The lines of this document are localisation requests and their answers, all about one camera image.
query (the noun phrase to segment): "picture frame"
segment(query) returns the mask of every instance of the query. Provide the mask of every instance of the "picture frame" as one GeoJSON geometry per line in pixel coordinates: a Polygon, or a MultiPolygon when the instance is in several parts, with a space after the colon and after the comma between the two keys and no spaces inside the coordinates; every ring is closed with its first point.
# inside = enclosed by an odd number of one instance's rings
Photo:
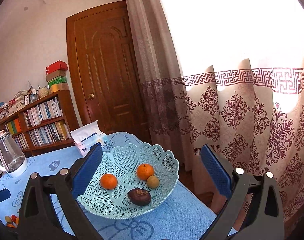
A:
{"type": "Polygon", "coordinates": [[[25,105],[27,106],[29,103],[30,103],[30,96],[29,95],[26,95],[24,97],[24,101],[25,101],[25,105]]]}

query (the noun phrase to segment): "colorful fruit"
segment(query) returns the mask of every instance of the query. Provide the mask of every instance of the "colorful fruit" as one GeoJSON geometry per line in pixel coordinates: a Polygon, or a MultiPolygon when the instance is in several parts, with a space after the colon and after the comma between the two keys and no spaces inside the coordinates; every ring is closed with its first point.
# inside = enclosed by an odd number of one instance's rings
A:
{"type": "Polygon", "coordinates": [[[106,173],[100,178],[100,184],[105,189],[115,189],[117,178],[113,174],[106,173]]]}
{"type": "Polygon", "coordinates": [[[147,180],[148,177],[154,175],[154,169],[152,165],[144,163],[137,167],[136,175],[139,179],[147,180]]]}
{"type": "Polygon", "coordinates": [[[157,188],[160,185],[160,180],[156,176],[152,175],[148,177],[146,185],[150,188],[157,188]]]}
{"type": "Polygon", "coordinates": [[[5,216],[5,221],[10,224],[13,223],[12,219],[9,216],[5,216]]]}
{"type": "Polygon", "coordinates": [[[15,222],[16,218],[17,218],[16,215],[12,215],[12,216],[11,216],[11,219],[12,219],[13,222],[15,222]]]}
{"type": "Polygon", "coordinates": [[[146,206],[152,199],[150,192],[141,188],[131,189],[127,195],[130,201],[138,206],[146,206]]]}

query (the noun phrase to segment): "wooden floor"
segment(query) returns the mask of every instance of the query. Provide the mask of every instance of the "wooden floor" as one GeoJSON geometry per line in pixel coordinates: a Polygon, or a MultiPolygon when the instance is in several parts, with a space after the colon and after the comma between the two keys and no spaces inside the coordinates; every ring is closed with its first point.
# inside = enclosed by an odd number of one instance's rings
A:
{"type": "Polygon", "coordinates": [[[208,207],[211,206],[213,193],[207,192],[205,194],[196,195],[194,193],[194,182],[192,178],[192,171],[185,171],[184,165],[179,169],[179,181],[187,187],[199,200],[201,200],[208,207]]]}

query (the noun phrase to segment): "orange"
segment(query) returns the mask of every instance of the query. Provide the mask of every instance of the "orange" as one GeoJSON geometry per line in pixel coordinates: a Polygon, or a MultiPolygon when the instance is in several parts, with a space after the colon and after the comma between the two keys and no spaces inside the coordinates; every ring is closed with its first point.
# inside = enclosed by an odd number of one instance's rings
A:
{"type": "Polygon", "coordinates": [[[144,163],[137,167],[136,175],[139,179],[147,180],[148,177],[154,175],[154,169],[152,165],[144,163]]]}
{"type": "Polygon", "coordinates": [[[100,184],[105,189],[115,189],[117,178],[113,174],[106,173],[100,178],[100,184]]]}

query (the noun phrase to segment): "yellow cup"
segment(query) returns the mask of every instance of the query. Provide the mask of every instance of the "yellow cup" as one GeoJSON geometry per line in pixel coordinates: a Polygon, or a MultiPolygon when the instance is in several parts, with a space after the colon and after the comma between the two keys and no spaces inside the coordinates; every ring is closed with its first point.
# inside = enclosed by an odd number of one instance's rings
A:
{"type": "Polygon", "coordinates": [[[53,84],[53,85],[51,86],[51,92],[54,93],[54,92],[56,92],[56,91],[58,91],[58,85],[57,85],[57,84],[53,84]]]}

